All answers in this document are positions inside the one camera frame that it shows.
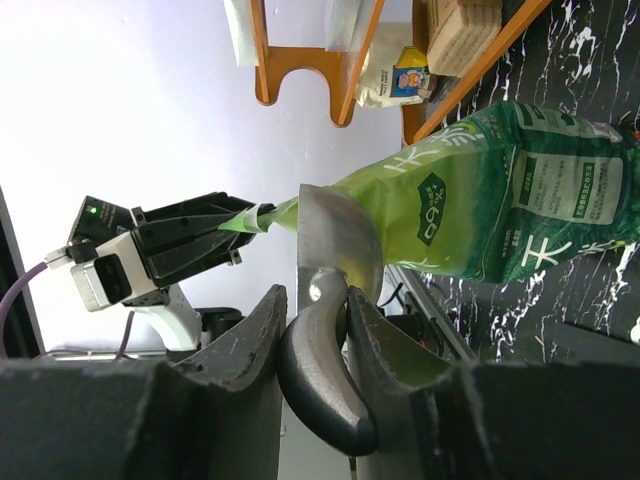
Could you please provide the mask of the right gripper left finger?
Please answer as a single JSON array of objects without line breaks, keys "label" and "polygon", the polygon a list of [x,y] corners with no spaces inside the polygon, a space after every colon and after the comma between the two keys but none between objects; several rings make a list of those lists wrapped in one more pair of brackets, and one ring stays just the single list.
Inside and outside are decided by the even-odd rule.
[{"label": "right gripper left finger", "polygon": [[191,357],[1,365],[5,479],[274,479],[286,290]]}]

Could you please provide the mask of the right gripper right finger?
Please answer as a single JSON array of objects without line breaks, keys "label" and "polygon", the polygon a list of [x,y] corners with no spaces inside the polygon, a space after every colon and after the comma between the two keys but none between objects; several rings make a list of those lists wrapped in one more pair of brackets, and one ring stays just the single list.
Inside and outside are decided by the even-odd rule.
[{"label": "right gripper right finger", "polygon": [[448,363],[348,297],[350,367],[374,418],[362,479],[635,479],[639,372],[602,363]]}]

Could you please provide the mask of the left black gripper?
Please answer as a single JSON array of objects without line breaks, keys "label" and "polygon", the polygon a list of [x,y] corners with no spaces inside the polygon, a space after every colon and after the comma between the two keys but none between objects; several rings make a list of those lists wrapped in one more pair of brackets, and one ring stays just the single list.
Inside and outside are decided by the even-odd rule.
[{"label": "left black gripper", "polygon": [[[163,289],[160,279],[187,279],[221,264],[240,263],[239,249],[255,235],[216,229],[254,206],[225,192],[214,192],[147,212],[132,208],[134,242],[149,279]],[[154,254],[156,245],[180,244],[193,238]]]}]

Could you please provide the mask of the grey metal scoop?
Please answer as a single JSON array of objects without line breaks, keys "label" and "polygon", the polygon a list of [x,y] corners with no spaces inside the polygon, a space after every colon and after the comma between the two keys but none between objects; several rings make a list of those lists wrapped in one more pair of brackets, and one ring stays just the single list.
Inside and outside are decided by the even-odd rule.
[{"label": "grey metal scoop", "polygon": [[374,417],[342,357],[350,288],[377,302],[384,270],[364,207],[330,187],[303,184],[297,209],[297,315],[282,334],[277,378],[298,419],[350,457],[377,446]]}]

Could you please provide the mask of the green litter bag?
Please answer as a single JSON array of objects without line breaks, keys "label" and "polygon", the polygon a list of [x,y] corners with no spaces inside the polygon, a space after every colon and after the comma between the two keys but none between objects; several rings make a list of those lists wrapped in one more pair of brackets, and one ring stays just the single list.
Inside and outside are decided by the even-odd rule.
[{"label": "green litter bag", "polygon": [[226,231],[297,236],[302,268],[508,283],[639,239],[639,133],[504,101]]}]

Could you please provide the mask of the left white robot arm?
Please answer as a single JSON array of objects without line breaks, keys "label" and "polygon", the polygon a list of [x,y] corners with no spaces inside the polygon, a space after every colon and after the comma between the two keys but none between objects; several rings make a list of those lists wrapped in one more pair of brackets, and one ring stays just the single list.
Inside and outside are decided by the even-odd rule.
[{"label": "left white robot arm", "polygon": [[71,276],[88,311],[121,305],[146,320],[169,354],[186,357],[201,346],[204,314],[191,306],[181,282],[239,263],[240,248],[254,236],[224,224],[272,208],[225,192],[150,211],[87,196],[65,248]]}]

